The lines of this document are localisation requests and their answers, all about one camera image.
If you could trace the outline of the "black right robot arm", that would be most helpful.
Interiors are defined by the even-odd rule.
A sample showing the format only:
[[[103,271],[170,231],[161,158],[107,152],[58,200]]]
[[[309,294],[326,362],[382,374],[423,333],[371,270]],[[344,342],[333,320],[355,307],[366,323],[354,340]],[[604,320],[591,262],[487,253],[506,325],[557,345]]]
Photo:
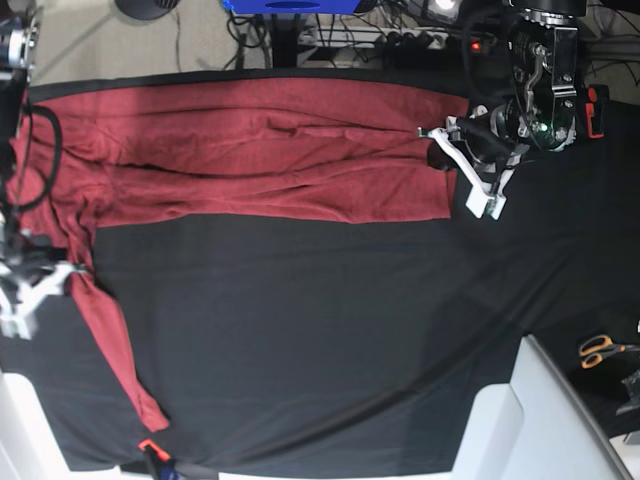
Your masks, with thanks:
[[[62,128],[46,107],[34,106],[28,88],[35,66],[43,8],[35,1],[1,3],[1,333],[30,340],[37,332],[35,313],[50,296],[65,293],[82,264],[66,261],[63,249],[31,236],[20,216],[39,206],[52,192],[62,156]],[[34,118],[47,120],[54,134],[51,169],[41,192],[19,201],[33,138]]]

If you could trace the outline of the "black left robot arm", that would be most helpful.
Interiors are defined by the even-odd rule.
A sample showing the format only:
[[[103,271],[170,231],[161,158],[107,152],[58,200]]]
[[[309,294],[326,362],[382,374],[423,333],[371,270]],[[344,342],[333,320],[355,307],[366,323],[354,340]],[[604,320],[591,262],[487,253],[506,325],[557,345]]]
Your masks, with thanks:
[[[585,11],[585,4],[568,1],[504,1],[465,19],[463,71],[477,103],[467,115],[417,134],[443,155],[436,168],[455,169],[469,182],[465,206],[475,217],[498,219],[516,169],[576,140],[577,19]],[[501,24],[510,82],[508,93],[492,96],[474,83],[471,67],[472,29],[489,17]]]

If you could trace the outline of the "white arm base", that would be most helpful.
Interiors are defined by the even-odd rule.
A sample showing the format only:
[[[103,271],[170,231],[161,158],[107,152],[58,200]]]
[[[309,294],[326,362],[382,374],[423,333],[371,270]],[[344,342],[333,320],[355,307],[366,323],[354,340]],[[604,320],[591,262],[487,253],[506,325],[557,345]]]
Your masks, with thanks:
[[[507,383],[475,396],[453,479],[630,479],[608,437],[537,339]]]
[[[56,442],[32,383],[1,373],[2,479],[122,479],[117,468],[72,472]]]

